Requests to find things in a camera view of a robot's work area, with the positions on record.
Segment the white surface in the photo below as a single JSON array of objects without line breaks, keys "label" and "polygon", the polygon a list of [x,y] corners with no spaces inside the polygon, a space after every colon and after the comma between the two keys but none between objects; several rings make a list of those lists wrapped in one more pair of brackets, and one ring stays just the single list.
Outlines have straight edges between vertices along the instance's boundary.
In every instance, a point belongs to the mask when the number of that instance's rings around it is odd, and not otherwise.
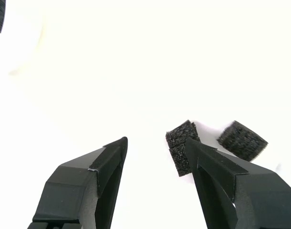
[{"label": "white surface", "polygon": [[165,141],[186,119],[204,143],[234,119],[254,130],[257,163],[291,185],[291,1],[137,2],[46,1],[33,58],[0,75],[0,228],[27,228],[59,164],[125,135],[112,229],[205,229]]},{"label": "white surface", "polygon": [[0,33],[0,73],[20,67],[37,46],[43,23],[41,0],[7,0]]}]

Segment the white background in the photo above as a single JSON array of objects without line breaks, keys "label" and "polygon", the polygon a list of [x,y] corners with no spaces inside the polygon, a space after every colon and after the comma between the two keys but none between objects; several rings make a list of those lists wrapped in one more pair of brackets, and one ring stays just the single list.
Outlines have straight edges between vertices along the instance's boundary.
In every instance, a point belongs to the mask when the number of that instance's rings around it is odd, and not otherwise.
[{"label": "white background", "polygon": [[246,125],[291,185],[291,1],[199,2],[45,1],[34,54],[0,74],[0,228],[26,229],[59,164],[125,135],[111,228],[205,229],[165,141],[187,119],[213,146]]}]

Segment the white tabletop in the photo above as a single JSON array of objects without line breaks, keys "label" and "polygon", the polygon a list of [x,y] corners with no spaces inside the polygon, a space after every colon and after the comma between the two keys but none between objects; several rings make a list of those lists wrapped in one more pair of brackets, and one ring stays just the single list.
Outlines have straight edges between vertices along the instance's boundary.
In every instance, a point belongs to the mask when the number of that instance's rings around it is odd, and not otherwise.
[{"label": "white tabletop", "polygon": [[205,229],[165,141],[187,119],[221,151],[241,122],[291,185],[291,5],[251,2],[47,0],[36,51],[0,75],[0,228],[28,227],[59,164],[127,136],[111,228]]}]

